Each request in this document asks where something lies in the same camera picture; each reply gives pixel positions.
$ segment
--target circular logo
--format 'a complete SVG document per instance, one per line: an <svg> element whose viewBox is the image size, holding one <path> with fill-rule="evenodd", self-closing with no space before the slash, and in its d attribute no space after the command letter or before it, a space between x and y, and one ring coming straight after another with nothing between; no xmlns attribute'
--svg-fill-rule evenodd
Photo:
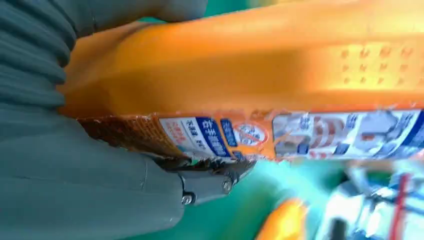
<svg viewBox="0 0 424 240"><path fill-rule="evenodd" d="M247 146L257 146L268 140L268 133L261 126L250 123L236 124L234 136L239 144Z"/></svg>

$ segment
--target white label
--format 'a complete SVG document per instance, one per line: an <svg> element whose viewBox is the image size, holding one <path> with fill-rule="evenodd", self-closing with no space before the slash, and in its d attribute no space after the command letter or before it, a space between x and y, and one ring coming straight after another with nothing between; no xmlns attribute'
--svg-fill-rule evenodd
<svg viewBox="0 0 424 240"><path fill-rule="evenodd" d="M172 142L188 157L215 156L195 117L161 118L159 121Z"/></svg>

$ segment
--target screw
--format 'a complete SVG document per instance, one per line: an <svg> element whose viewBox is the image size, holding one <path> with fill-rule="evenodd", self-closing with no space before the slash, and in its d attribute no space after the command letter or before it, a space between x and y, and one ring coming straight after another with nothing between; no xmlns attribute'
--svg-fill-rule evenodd
<svg viewBox="0 0 424 240"><path fill-rule="evenodd" d="M229 194L233 185L229 179L226 179L222 182L222 188L226 194Z"/></svg>
<svg viewBox="0 0 424 240"><path fill-rule="evenodd" d="M182 196L181 203L183 205L189 205L189 204L192 203L192 201L193 201L193 197L191 195L184 195L184 196Z"/></svg>

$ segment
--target orange object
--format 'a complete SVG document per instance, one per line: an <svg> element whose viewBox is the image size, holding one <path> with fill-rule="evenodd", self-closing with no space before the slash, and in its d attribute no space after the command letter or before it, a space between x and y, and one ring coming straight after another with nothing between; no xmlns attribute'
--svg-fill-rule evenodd
<svg viewBox="0 0 424 240"><path fill-rule="evenodd" d="M256 240L304 240L306 214L300 200L283 202L268 216Z"/></svg>
<svg viewBox="0 0 424 240"><path fill-rule="evenodd" d="M281 114L422 109L423 32L422 0L293 2L184 23L134 23L77 42L60 111L83 119L92 137L174 156L191 151L178 144L187 129L168 122L167 132L160 119L226 118L242 126L234 130L238 145L223 143L219 126L215 155L223 148L225 156L278 159L272 120Z"/></svg>

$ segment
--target printed label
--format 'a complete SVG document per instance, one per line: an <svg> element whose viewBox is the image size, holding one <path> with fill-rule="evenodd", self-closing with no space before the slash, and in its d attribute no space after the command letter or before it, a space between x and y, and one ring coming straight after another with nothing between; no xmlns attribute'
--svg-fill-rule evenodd
<svg viewBox="0 0 424 240"><path fill-rule="evenodd" d="M233 125L227 118L221 119L222 130L224 131L225 139L230 147L237 147L236 137L234 136Z"/></svg>
<svg viewBox="0 0 424 240"><path fill-rule="evenodd" d="M272 122L277 157L311 159L387 158L424 146L420 110L309 113L276 116Z"/></svg>
<svg viewBox="0 0 424 240"><path fill-rule="evenodd" d="M236 124L234 136L237 143L246 146L257 146L265 143L268 139L268 134L262 127L250 123Z"/></svg>
<svg viewBox="0 0 424 240"><path fill-rule="evenodd" d="M177 148L189 157L230 157L217 123L210 117L161 118L160 124Z"/></svg>

